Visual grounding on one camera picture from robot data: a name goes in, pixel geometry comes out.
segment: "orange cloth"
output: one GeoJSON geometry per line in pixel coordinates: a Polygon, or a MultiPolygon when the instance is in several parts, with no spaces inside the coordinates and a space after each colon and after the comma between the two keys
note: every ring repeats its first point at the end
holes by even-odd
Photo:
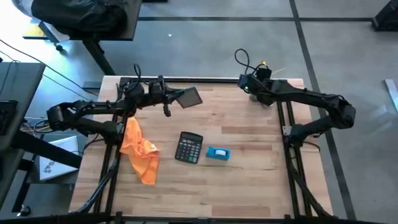
{"type": "Polygon", "coordinates": [[[143,184],[155,185],[159,150],[142,137],[141,128],[135,118],[127,121],[120,152],[129,156],[130,163],[143,184]]]}

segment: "wooden table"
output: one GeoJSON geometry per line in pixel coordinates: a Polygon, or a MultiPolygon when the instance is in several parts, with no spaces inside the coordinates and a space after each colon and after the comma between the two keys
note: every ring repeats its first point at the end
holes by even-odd
{"type": "MultiPolygon", "coordinates": [[[[116,99],[121,77],[104,77],[99,101],[116,99]]],[[[303,88],[303,80],[289,79],[303,88]]],[[[188,84],[170,83],[171,87],[188,84]]],[[[265,108],[249,100],[235,84],[195,84],[203,104],[182,109],[162,105],[138,110],[143,135],[160,150],[157,183],[144,185],[134,173],[127,156],[121,156],[113,211],[133,217],[283,218],[293,214],[284,147],[276,105],[265,108]],[[203,136],[197,165],[174,159],[181,131],[203,136]],[[208,146],[231,149],[228,161],[206,158],[208,146]]],[[[293,103],[296,123],[310,122],[307,105],[293,103]]],[[[97,115],[95,120],[111,120],[97,115]]],[[[322,162],[318,149],[301,149],[308,188],[324,209],[331,213],[322,162]]],[[[81,207],[93,193],[101,172],[105,145],[96,142],[85,151],[70,210],[81,207]]],[[[106,204],[104,191],[101,211],[106,204]]]]}

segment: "blue box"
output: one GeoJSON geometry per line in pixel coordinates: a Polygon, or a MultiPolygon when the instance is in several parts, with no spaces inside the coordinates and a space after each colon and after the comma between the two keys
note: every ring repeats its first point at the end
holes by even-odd
{"type": "Polygon", "coordinates": [[[223,148],[215,148],[215,147],[211,147],[209,146],[209,148],[207,149],[206,152],[206,157],[212,158],[212,159],[221,159],[224,161],[227,161],[229,159],[229,155],[230,155],[230,151],[229,149],[223,149],[223,148]],[[224,155],[217,155],[217,151],[221,150],[225,152],[225,156],[224,155]]]}

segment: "black floor stripe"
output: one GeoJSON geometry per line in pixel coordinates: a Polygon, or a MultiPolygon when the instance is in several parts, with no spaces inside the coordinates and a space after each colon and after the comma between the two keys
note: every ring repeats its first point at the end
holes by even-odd
{"type": "Polygon", "coordinates": [[[373,18],[307,18],[301,17],[302,22],[371,22],[373,18]]]}
{"type": "Polygon", "coordinates": [[[294,21],[293,17],[139,17],[139,21],[294,21]]]}
{"type": "MultiPolygon", "coordinates": [[[[219,17],[219,16],[143,16],[138,21],[294,21],[295,17],[219,17]]],[[[347,17],[301,17],[302,22],[371,22],[372,18],[347,18],[347,17]]]]}
{"type": "MultiPolygon", "coordinates": [[[[290,6],[292,8],[293,17],[295,18],[294,22],[297,28],[298,39],[300,41],[300,45],[302,48],[305,64],[307,66],[308,75],[310,77],[310,82],[313,91],[320,92],[319,84],[317,77],[315,76],[315,71],[313,69],[310,52],[308,51],[307,43],[305,41],[303,27],[301,26],[301,22],[299,19],[299,12],[297,11],[296,3],[294,0],[289,0],[290,6]]],[[[319,113],[321,117],[326,116],[326,112],[323,109],[319,109],[319,113]]],[[[346,183],[346,179],[343,172],[343,167],[341,166],[340,158],[337,152],[335,140],[333,138],[333,134],[331,131],[327,131],[325,133],[326,141],[328,143],[331,161],[333,163],[333,167],[335,169],[336,178],[338,182],[338,186],[340,189],[341,197],[343,198],[343,205],[346,211],[347,218],[350,220],[356,220],[356,215],[353,207],[353,203],[351,201],[351,195],[349,194],[348,186],[346,183]]]]}

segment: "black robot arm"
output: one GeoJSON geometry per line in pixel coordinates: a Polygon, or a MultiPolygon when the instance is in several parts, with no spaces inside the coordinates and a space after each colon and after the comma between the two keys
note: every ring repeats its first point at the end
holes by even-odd
{"type": "Polygon", "coordinates": [[[60,103],[47,110],[50,128],[54,131],[76,129],[83,135],[100,134],[106,144],[117,144],[120,140],[122,124],[112,121],[98,122],[87,118],[90,114],[116,114],[134,116],[137,109],[164,104],[164,114],[171,116],[168,105],[177,100],[183,108],[202,103],[195,87],[187,89],[169,88],[162,76],[150,82],[145,93],[139,81],[121,86],[124,98],[116,102],[94,102],[78,100],[74,103],[60,103]]]}
{"type": "Polygon", "coordinates": [[[295,124],[291,127],[289,143],[302,146],[305,138],[312,134],[323,134],[331,128],[347,129],[354,125],[355,108],[342,96],[324,94],[291,86],[287,80],[269,79],[271,71],[260,68],[256,75],[241,75],[238,86],[253,94],[260,103],[270,106],[275,101],[295,101],[306,105],[324,108],[328,116],[308,124],[295,124]]]}

